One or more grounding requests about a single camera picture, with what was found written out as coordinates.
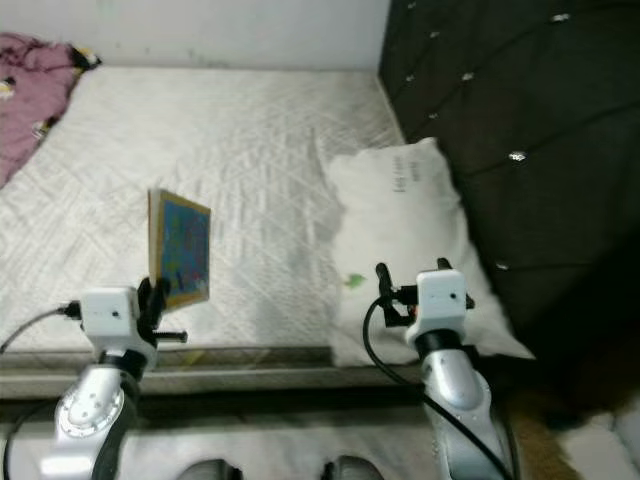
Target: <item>pink cloth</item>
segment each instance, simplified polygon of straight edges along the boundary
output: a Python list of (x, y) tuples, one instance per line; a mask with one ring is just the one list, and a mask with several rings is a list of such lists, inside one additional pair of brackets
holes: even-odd
[(0, 34), (0, 188), (38, 147), (39, 122), (64, 113), (75, 78), (69, 45)]

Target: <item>dark tufted headboard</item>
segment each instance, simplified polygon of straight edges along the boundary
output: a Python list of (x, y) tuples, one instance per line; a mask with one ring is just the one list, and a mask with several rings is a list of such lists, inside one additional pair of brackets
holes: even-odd
[(640, 1), (394, 0), (380, 77), (539, 360), (640, 321)]

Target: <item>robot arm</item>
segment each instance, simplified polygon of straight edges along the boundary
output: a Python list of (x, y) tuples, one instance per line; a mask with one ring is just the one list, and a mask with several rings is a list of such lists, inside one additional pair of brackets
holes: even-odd
[[(464, 318), (473, 301), (467, 296), (464, 276), (445, 259), (439, 270), (421, 272), (416, 286), (394, 288), (384, 264), (380, 277), (385, 320), (389, 326), (410, 325), (405, 338), (422, 361), (425, 393), (471, 430), (502, 462), (509, 459), (491, 417), (491, 390), (462, 348)], [(417, 305), (413, 316), (403, 317), (391, 301)], [(436, 434), (442, 478), (446, 480), (500, 480), (501, 473), (457, 428), (426, 408)]]
[(151, 288), (101, 288), (80, 300), (82, 328), (97, 363), (60, 399), (55, 443), (40, 465), (44, 480), (112, 480), (120, 446), (136, 420), (138, 383), (157, 360), (158, 340), (186, 341), (186, 333), (156, 332), (168, 283)]

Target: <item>white pillow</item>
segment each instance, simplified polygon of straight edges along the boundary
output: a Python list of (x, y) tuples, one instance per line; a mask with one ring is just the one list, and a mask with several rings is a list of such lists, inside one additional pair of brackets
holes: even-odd
[[(467, 312), (464, 343), (475, 344), (482, 355), (533, 357), (510, 333), (491, 292), (435, 139), (340, 156), (327, 174), (345, 209), (334, 252), (344, 282), (330, 337), (336, 365), (371, 363), (361, 331), (366, 309), (378, 297), (376, 264), (387, 264), (394, 285), (413, 285), (418, 272), (436, 268), (438, 257), (464, 273), (476, 302)], [(371, 327), (374, 349), (385, 361), (401, 364), (417, 358), (405, 344), (406, 328), (384, 328), (380, 309)]]

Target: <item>white mattress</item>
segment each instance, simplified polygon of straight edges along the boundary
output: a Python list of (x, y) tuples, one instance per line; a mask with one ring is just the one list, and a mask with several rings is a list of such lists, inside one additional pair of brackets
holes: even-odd
[[(325, 167), (398, 143), (373, 74), (100, 67), (0, 190), (0, 338), (84, 289), (137, 285), (161, 186), (214, 213), (211, 300), (164, 329), (186, 329), (186, 349), (326, 347), (341, 210)], [(13, 346), (24, 362), (89, 349), (62, 319)]]

